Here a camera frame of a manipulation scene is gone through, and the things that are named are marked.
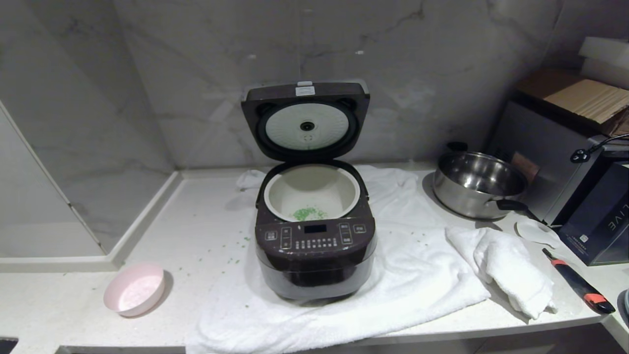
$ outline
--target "box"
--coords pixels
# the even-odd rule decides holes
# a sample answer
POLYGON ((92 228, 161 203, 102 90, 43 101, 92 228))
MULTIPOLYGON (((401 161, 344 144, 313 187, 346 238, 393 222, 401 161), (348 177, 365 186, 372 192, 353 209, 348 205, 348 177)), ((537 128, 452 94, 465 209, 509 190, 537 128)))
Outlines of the box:
POLYGON ((629 263, 629 165, 611 164, 557 234, 587 265, 629 263))
POLYGON ((581 76, 629 89, 629 42, 586 37, 579 55, 586 59, 581 76))
POLYGON ((560 69, 540 69, 517 90, 571 113, 575 122, 609 136, 629 133, 629 91, 560 69))

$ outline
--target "pot handle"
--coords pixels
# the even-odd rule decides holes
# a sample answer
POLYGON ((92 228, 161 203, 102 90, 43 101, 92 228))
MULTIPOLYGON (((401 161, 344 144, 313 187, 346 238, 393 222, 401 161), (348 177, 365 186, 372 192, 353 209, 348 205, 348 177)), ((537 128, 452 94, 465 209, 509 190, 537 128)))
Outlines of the pot handle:
POLYGON ((467 143, 462 141, 451 141, 446 146, 452 151, 467 151, 467 143))
POLYGON ((500 199, 496 200, 496 205, 500 210, 516 210, 519 212, 528 211, 526 204, 518 202, 517 200, 500 199))

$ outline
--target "digital display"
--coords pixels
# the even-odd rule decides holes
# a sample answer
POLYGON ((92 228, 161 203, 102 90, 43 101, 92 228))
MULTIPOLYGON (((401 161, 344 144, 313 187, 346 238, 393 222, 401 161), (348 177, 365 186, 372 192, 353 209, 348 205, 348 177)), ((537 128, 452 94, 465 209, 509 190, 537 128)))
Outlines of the digital display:
POLYGON ((307 234, 316 234, 317 232, 326 232, 327 228, 323 225, 304 226, 304 232, 307 234))

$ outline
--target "white towel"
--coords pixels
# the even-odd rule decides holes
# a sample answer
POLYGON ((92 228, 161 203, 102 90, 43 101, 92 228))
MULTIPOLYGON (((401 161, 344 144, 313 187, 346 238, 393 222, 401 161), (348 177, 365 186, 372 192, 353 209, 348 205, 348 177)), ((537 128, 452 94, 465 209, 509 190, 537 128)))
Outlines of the white towel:
POLYGON ((197 326, 186 338, 186 353, 322 348, 414 326, 489 297, 446 241, 443 221, 417 193, 417 175, 370 166, 359 171, 378 237, 367 283, 355 295, 331 304, 282 300, 264 283, 250 244, 245 261, 210 291, 197 326))
POLYGON ((240 191, 245 191, 252 188, 260 188, 262 181, 264 180, 265 173, 256 169, 250 169, 238 177, 236 186, 240 191))
POLYGON ((446 237, 486 283, 495 280, 517 311, 537 319, 552 303, 553 282, 531 263, 528 250, 514 235, 488 227, 448 227, 446 237))

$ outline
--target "rice cooker lid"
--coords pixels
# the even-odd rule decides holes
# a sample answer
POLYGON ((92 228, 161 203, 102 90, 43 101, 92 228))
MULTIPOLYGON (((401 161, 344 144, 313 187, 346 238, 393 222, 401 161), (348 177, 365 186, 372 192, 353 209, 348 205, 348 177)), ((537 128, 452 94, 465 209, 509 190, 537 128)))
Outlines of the rice cooker lid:
POLYGON ((251 89, 241 106, 266 156, 306 163, 334 159, 354 147, 369 98, 360 81, 305 81, 251 89))

